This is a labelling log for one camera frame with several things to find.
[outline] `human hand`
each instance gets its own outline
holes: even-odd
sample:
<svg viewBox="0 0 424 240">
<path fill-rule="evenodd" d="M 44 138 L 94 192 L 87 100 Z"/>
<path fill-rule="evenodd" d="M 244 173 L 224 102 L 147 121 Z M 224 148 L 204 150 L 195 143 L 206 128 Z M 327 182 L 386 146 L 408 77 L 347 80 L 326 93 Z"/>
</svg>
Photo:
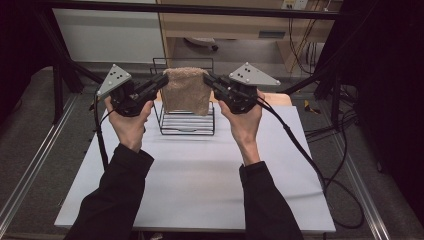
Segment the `human hand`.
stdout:
<svg viewBox="0 0 424 240">
<path fill-rule="evenodd" d="M 258 96 L 265 99 L 265 95 L 259 90 Z M 244 164 L 247 166 L 259 162 L 256 135 L 262 118 L 262 107 L 256 104 L 247 113 L 232 114 L 225 102 L 219 101 L 219 106 L 222 115 L 230 122 L 231 134 L 240 149 Z"/>
<path fill-rule="evenodd" d="M 111 97 L 105 99 L 105 104 L 108 112 L 113 111 L 113 106 L 110 102 Z M 141 148 L 141 140 L 144 134 L 144 123 L 147 122 L 147 117 L 150 115 L 153 101 L 148 101 L 144 104 L 140 115 L 135 117 L 124 117 L 117 112 L 112 112 L 109 115 L 109 122 L 118 136 L 119 142 L 127 148 L 138 153 Z"/>
</svg>

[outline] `black sleeve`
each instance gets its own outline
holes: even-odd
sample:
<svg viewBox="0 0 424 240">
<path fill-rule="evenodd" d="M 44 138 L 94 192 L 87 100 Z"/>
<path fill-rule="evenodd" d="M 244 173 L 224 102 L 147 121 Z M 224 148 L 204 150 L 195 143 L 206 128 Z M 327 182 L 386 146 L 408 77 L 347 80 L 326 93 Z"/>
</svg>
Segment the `black sleeve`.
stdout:
<svg viewBox="0 0 424 240">
<path fill-rule="evenodd" d="M 247 240 L 303 239 L 296 219 L 265 164 L 240 167 Z"/>
<path fill-rule="evenodd" d="M 78 217 L 65 239 L 128 239 L 143 197 L 153 158 L 119 145 L 99 188 L 81 203 Z"/>
</svg>

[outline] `white table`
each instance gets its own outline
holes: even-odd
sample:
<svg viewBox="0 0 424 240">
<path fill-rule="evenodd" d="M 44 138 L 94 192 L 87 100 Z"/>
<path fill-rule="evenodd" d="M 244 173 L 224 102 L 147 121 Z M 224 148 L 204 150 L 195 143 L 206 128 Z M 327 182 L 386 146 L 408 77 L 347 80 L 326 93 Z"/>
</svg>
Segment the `white table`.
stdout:
<svg viewBox="0 0 424 240">
<path fill-rule="evenodd" d="M 135 229 L 155 231 L 240 232 L 244 226 L 242 163 L 230 125 L 214 104 L 214 136 L 163 136 L 154 111 L 146 123 L 143 149 L 155 158 L 134 222 Z M 309 153 L 295 107 L 275 106 Z M 103 123 L 109 158 L 118 145 L 110 123 Z M 334 232 L 335 227 L 316 173 L 287 137 L 282 125 L 263 111 L 257 141 L 274 181 L 304 233 Z M 93 139 L 55 225 L 70 227 L 82 199 L 98 186 L 103 173 L 97 139 Z"/>
</svg>

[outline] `beige cloth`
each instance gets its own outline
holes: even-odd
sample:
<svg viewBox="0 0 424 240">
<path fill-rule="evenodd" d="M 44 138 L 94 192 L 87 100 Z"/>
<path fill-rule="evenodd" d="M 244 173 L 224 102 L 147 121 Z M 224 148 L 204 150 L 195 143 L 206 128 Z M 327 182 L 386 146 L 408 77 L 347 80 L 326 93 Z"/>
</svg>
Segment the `beige cloth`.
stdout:
<svg viewBox="0 0 424 240">
<path fill-rule="evenodd" d="M 211 88 L 203 82 L 201 68 L 169 68 L 164 71 L 169 83 L 162 88 L 165 112 L 185 110 L 205 116 L 209 111 Z"/>
</svg>

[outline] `gray carpet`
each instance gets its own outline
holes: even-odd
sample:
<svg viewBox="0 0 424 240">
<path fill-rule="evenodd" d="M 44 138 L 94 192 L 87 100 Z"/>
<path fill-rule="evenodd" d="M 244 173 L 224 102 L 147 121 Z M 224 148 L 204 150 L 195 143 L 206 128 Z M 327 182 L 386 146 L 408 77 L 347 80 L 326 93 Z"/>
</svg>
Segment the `gray carpet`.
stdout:
<svg viewBox="0 0 424 240">
<path fill-rule="evenodd" d="M 267 66 L 276 77 L 285 79 L 284 86 L 290 86 L 299 79 L 295 79 L 281 69 L 281 59 L 275 54 L 276 46 L 269 43 L 255 43 L 239 40 L 222 40 L 220 49 L 212 52 L 207 48 L 192 46 L 184 41 L 177 43 L 176 57 L 205 57 L 213 56 L 216 61 L 216 71 L 225 74 L 231 69 L 239 67 L 245 61 L 252 64 Z M 53 226 L 54 220 L 60 210 L 58 205 L 72 184 L 79 165 L 84 158 L 92 138 L 94 127 L 93 115 L 88 111 L 92 102 L 94 88 L 90 81 L 85 82 L 87 87 L 75 104 L 68 123 L 60 133 L 53 149 L 47 157 L 41 171 L 38 173 L 30 191 L 19 208 L 15 218 L 8 228 L 9 239 L 17 238 L 17 234 L 35 234 L 38 239 L 59 239 L 66 230 Z M 23 96 L 22 107 L 1 126 L 0 132 L 0 204 L 2 206 L 18 183 L 20 176 L 36 153 L 38 147 L 48 130 L 53 119 L 53 94 L 52 77 L 50 71 L 41 71 L 34 75 L 33 81 Z M 314 86 L 302 90 L 312 92 Z M 309 99 L 311 107 L 319 105 Z M 293 100 L 298 107 L 299 116 L 305 130 L 317 129 L 327 126 L 323 114 L 304 111 L 303 100 Z M 392 239 L 424 239 L 423 227 L 416 220 L 415 215 L 396 188 L 396 184 L 388 175 L 381 174 L 376 169 L 375 159 L 369 149 L 369 144 L 364 138 L 361 126 L 352 125 L 347 131 L 349 153 L 355 161 L 363 177 L 378 211 L 388 229 Z M 309 145 L 311 153 L 325 176 L 329 176 L 340 162 L 340 155 L 333 138 L 326 138 Z M 351 183 L 344 170 L 337 180 L 352 189 Z M 357 206 L 336 185 L 328 193 L 331 212 L 335 219 L 346 224 L 358 222 Z M 330 239 L 373 239 L 373 234 L 367 222 L 354 230 L 344 229 L 339 226 L 337 232 L 328 234 Z M 34 236 L 24 235 L 24 239 L 36 239 Z M 322 236 L 307 236 L 308 239 L 320 239 Z"/>
</svg>

